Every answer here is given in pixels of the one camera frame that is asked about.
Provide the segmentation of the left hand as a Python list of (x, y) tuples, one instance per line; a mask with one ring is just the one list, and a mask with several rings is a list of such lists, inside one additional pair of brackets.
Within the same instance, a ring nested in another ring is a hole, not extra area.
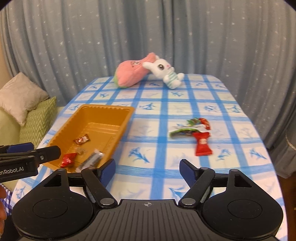
[[(0, 199), (6, 198), (6, 191), (3, 186), (0, 186)], [(4, 233), (4, 221), (6, 220), (6, 208), (2, 202), (0, 202), (0, 234)]]

